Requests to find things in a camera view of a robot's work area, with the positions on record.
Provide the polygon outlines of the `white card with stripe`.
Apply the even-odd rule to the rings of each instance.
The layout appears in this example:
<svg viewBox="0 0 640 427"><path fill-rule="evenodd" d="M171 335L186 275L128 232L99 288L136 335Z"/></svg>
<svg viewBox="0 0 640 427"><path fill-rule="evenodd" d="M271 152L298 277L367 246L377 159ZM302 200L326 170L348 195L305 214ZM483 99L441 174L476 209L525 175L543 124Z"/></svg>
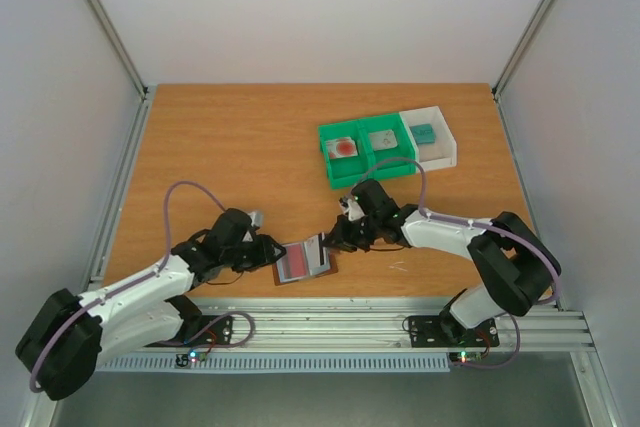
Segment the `white card with stripe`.
<svg viewBox="0 0 640 427"><path fill-rule="evenodd" d="M303 242L309 276L319 276L330 269L330 262L323 246L324 234L318 233Z"/></svg>

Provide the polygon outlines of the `brown leather card holder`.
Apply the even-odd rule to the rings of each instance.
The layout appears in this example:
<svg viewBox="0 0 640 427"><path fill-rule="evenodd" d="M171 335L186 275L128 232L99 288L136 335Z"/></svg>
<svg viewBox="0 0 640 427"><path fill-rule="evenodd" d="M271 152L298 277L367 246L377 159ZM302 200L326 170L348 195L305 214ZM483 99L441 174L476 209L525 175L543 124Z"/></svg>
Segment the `brown leather card holder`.
<svg viewBox="0 0 640 427"><path fill-rule="evenodd" d="M287 249L288 246L292 245L292 244L296 244L296 243L301 243L303 245L304 241L300 241L300 242L294 242L294 243L290 243L290 244L286 244L285 248ZM311 280L311 279L315 279L315 278L319 278L319 277L324 277L327 275L332 275L338 272L338 267L334 258L334 255L329 251L329 249L326 249L326 253L328 254L328 258L329 258L329 262L330 262L330 269L328 271L326 271L325 273L319 275L319 276L309 276L308 274L305 277L302 278L298 278L298 279L293 279L290 281L287 281L283 278L283 258L286 256L284 256L282 259L280 259L277 263L275 263L273 265L272 268L272 273L273 273L273 280L274 280L274 284L276 286L283 286L283 285L287 285L287 284L292 284L295 282L300 282L300 281L306 281L306 280Z"/></svg>

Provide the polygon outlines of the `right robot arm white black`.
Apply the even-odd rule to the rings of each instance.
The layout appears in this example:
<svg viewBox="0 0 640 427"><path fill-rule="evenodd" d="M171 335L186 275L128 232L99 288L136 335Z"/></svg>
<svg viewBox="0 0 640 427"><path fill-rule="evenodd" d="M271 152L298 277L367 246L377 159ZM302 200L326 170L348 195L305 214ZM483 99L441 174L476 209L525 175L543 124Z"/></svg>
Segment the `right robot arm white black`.
<svg viewBox="0 0 640 427"><path fill-rule="evenodd" d="M367 252L378 240L438 250L473 263L481 283L454 296L438 315L435 330L450 345L467 341L481 323L503 313L525 316L534 305L551 302L544 294L559 287L558 262L511 212L494 219L465 219L408 204L369 210L355 220L341 214L323 245Z"/></svg>

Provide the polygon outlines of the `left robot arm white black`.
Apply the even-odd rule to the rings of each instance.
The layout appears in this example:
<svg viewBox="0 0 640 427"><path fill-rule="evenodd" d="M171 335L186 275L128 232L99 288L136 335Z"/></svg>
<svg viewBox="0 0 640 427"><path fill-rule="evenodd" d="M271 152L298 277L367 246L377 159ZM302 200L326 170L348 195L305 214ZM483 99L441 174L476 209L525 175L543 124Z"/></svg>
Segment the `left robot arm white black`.
<svg viewBox="0 0 640 427"><path fill-rule="evenodd" d="M30 373L30 390L62 400L115 357L202 339L203 314L187 293L224 269L252 272L286 253L261 233L257 216L228 209L211 228L171 245L160 261L121 281L78 295L68 289L51 294L15 349Z"/></svg>

